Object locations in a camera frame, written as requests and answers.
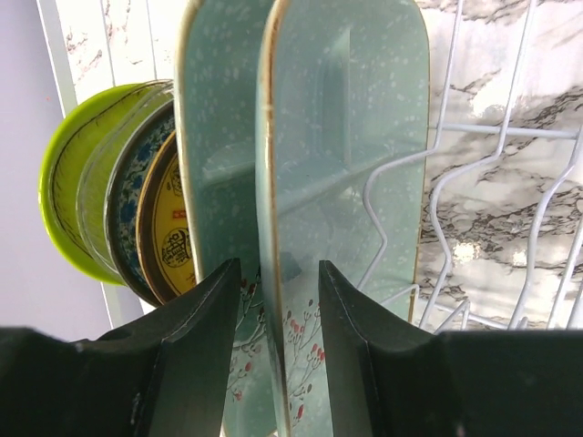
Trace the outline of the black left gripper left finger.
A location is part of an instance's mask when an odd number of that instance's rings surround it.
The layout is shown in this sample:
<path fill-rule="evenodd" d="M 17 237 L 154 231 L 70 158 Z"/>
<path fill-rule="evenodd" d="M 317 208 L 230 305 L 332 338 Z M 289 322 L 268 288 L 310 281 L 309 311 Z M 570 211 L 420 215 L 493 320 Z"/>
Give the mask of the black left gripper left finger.
<path fill-rule="evenodd" d="M 96 340 L 1 331 L 4 436 L 217 436 L 240 305 L 241 268 Z"/>

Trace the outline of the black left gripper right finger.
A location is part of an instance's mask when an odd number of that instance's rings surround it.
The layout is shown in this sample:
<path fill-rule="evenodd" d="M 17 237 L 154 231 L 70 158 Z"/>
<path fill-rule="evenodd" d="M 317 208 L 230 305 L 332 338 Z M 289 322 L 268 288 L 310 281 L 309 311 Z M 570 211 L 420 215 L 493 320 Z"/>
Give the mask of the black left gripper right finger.
<path fill-rule="evenodd" d="M 578 330 L 444 331 L 400 319 L 319 265 L 337 436 L 579 436 Z"/>

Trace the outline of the yellow patterned round plate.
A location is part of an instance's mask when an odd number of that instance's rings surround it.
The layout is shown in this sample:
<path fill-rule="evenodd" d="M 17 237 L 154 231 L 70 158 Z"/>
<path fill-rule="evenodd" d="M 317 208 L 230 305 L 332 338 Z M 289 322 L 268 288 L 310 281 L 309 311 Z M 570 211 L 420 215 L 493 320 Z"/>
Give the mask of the yellow patterned round plate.
<path fill-rule="evenodd" d="M 196 285 L 175 133 L 160 147 L 145 176 L 136 238 L 140 267 L 160 303 Z"/>

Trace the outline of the blue floral ceramic plate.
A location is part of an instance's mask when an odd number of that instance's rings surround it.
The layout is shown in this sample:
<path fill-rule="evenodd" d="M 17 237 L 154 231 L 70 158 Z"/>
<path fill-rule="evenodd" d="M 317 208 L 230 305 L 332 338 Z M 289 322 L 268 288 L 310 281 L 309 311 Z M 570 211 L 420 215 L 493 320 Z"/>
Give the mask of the blue floral ceramic plate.
<path fill-rule="evenodd" d="M 145 116 L 124 142 L 107 187 L 105 231 L 109 256 L 125 284 L 153 306 L 159 305 L 159 299 L 138 259 L 138 201 L 154 157 L 174 130 L 171 102 Z"/>

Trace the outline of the white wire dish rack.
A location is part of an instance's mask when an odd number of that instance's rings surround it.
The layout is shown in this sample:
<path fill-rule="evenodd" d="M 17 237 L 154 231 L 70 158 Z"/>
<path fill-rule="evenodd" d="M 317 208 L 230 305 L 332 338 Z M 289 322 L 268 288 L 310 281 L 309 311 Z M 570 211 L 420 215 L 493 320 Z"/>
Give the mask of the white wire dish rack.
<path fill-rule="evenodd" d="M 423 1 L 432 55 L 418 284 L 470 326 L 582 323 L 582 4 Z"/>

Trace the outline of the lime green round plate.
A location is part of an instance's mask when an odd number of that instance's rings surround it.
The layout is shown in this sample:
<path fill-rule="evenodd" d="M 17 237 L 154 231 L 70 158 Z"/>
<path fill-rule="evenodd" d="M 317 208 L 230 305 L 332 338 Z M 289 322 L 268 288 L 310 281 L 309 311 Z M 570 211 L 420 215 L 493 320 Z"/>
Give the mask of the lime green round plate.
<path fill-rule="evenodd" d="M 106 283 L 110 282 L 103 280 L 103 272 L 90 258 L 81 239 L 77 224 L 77 187 L 84 165 L 97 143 L 91 120 L 131 85 L 135 84 L 113 86 L 74 108 L 51 137 L 39 173 L 39 209 L 52 243 L 75 268 Z"/>

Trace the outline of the teal square ceramic plate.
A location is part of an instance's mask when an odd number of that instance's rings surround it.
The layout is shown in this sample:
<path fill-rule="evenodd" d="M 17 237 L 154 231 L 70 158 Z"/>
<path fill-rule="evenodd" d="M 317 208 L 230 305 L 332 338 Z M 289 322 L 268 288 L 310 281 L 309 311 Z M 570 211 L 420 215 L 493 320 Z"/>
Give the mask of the teal square ceramic plate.
<path fill-rule="evenodd" d="M 179 24 L 174 107 L 195 273 L 241 265 L 223 431 L 276 431 L 255 202 L 255 93 L 268 1 L 190 1 Z"/>

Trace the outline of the clear textured glass plate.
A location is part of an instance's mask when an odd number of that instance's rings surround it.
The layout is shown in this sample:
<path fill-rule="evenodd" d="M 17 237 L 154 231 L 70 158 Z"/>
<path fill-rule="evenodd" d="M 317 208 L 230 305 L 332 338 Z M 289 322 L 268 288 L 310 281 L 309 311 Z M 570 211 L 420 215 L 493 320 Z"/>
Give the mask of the clear textured glass plate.
<path fill-rule="evenodd" d="M 173 98 L 169 80 L 131 85 L 91 120 L 97 143 L 89 154 L 77 187 L 77 224 L 81 239 L 103 272 L 103 280 L 123 280 L 109 253 L 106 236 L 106 200 L 110 179 L 130 137 Z"/>

